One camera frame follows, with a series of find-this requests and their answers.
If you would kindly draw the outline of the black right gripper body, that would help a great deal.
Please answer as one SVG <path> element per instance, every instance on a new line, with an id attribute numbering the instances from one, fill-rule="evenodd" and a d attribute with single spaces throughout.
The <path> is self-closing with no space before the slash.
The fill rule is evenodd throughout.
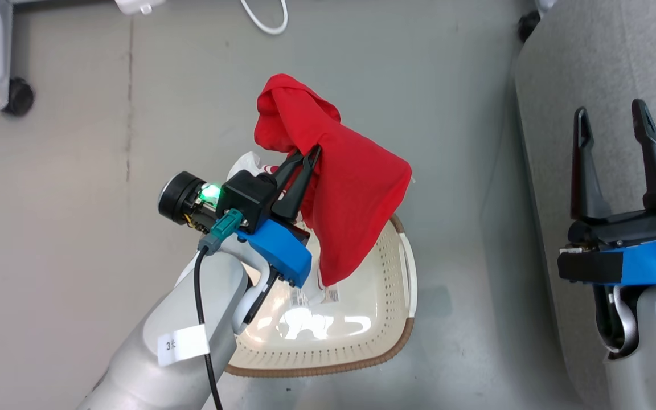
<path id="1" fill-rule="evenodd" d="M 656 210 L 640 210 L 594 219 L 583 217 L 567 233 L 568 248 L 609 250 L 656 241 Z"/>

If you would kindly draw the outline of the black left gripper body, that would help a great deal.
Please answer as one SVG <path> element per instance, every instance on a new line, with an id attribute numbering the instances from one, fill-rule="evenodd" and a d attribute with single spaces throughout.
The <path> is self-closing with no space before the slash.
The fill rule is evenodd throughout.
<path id="1" fill-rule="evenodd" d="M 158 212 L 162 217 L 190 228 L 211 228 L 216 215 L 221 186 L 208 183 L 183 171 L 174 175 L 158 197 Z"/>

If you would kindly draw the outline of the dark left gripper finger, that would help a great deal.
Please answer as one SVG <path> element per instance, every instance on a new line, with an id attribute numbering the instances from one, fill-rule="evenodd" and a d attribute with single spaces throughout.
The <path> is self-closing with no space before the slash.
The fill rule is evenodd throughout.
<path id="1" fill-rule="evenodd" d="M 278 200 L 285 196 L 301 202 L 307 190 L 305 159 L 300 151 L 293 151 L 274 172 L 279 188 Z"/>
<path id="2" fill-rule="evenodd" d="M 273 173 L 278 193 L 282 194 L 272 205 L 274 218 L 294 223 L 320 156 L 319 145 L 315 145 L 307 155 L 294 151 Z"/>

